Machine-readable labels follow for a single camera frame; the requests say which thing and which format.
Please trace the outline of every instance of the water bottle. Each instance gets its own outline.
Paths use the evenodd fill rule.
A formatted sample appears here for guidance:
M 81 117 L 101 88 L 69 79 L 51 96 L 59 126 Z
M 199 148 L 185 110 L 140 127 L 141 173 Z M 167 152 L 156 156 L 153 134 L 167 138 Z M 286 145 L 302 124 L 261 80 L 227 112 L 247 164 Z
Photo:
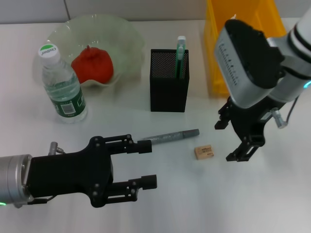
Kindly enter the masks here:
M 55 110 L 66 123 L 74 123 L 87 115 L 86 103 L 76 73 L 60 57 L 58 47 L 46 44 L 39 49 L 43 65 L 42 80 Z

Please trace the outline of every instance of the pen holder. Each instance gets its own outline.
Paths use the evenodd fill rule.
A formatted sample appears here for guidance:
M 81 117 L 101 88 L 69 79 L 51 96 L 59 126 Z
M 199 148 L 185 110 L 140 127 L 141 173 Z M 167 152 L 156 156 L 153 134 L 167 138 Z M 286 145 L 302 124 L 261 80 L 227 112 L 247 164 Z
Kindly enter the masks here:
M 175 77 L 176 50 L 151 50 L 151 112 L 185 112 L 189 84 L 189 54 L 185 50 L 181 78 Z

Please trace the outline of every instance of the green label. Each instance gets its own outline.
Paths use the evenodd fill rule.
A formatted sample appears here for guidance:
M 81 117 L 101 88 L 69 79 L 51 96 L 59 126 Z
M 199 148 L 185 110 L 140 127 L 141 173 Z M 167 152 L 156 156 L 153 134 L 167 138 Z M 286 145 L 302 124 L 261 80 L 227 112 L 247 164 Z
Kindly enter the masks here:
M 51 101 L 57 113 L 62 117 L 75 117 L 79 115 L 86 107 L 86 102 L 84 100 L 81 88 L 79 93 L 70 100 Z

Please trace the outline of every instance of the yellow plastic bin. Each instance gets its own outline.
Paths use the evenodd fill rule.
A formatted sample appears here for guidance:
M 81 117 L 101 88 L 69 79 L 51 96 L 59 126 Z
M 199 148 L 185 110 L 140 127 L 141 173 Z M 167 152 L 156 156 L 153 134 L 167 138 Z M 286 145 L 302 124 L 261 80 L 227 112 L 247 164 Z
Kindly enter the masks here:
M 266 37 L 282 36 L 286 31 L 273 0 L 207 0 L 204 40 L 210 84 L 216 94 L 228 94 L 227 87 L 214 57 L 214 47 L 225 22 L 236 19 L 264 32 Z

